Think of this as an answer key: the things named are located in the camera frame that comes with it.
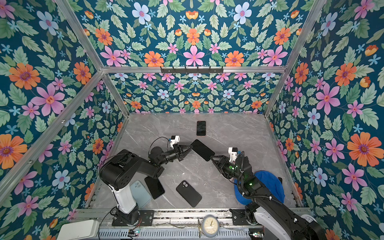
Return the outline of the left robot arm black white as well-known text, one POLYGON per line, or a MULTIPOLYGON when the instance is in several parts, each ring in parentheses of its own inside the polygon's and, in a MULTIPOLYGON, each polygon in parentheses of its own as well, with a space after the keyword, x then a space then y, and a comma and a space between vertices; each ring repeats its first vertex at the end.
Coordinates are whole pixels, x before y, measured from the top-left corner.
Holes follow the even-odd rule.
POLYGON ((174 144, 167 152, 161 147, 149 151, 146 160, 128 150, 122 150, 99 170, 101 180, 109 186, 117 202, 118 210, 131 214, 137 206, 130 189, 130 181, 136 173, 158 179, 164 171, 163 165, 174 160, 182 161, 193 149, 191 145, 174 144))

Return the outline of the black phone case camera cutout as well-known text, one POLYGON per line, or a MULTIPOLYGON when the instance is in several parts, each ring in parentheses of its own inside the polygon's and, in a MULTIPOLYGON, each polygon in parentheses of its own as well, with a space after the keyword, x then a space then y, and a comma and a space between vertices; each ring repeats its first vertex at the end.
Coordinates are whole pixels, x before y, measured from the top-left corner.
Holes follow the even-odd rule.
POLYGON ((193 208, 202 200, 202 196, 187 181, 182 181, 176 187, 176 191, 193 208))

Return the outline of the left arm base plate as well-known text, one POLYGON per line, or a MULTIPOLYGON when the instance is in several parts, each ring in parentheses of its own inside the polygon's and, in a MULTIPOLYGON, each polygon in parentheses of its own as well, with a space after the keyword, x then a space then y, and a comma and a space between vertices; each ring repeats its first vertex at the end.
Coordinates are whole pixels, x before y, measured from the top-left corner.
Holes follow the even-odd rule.
POLYGON ((138 210, 133 211, 130 214, 123 214, 121 211, 118 211, 115 214, 112 226, 113 227, 136 227, 140 226, 151 226, 154 220, 153 210, 138 210))

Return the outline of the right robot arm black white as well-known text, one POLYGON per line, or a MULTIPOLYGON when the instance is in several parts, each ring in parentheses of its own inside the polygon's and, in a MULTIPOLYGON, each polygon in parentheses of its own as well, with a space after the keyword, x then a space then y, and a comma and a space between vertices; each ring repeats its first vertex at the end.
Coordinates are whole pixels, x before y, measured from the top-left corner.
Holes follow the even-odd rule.
POLYGON ((235 179, 242 196, 252 201, 246 218, 264 226, 279 240, 325 240, 326 233, 315 221, 308 222, 279 201, 252 171, 242 152, 234 163, 226 156, 211 156, 211 161, 226 179, 235 179))

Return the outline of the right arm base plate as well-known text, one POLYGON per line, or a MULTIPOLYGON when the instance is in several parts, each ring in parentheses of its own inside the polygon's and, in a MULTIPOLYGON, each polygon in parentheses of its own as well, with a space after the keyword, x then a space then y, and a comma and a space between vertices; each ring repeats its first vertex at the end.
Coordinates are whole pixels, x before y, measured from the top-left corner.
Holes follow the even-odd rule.
POLYGON ((229 209, 232 214, 232 221, 234 226, 251 226, 255 225, 257 222, 252 219, 247 218, 246 211, 241 209, 229 209))

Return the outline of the black phone pink edge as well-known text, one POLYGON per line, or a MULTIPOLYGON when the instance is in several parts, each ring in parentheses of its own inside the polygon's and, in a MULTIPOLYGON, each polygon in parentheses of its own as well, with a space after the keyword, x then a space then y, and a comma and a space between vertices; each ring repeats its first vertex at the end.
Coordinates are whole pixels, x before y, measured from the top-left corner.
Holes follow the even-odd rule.
POLYGON ((197 136, 206 136, 206 121, 197 121, 197 136))

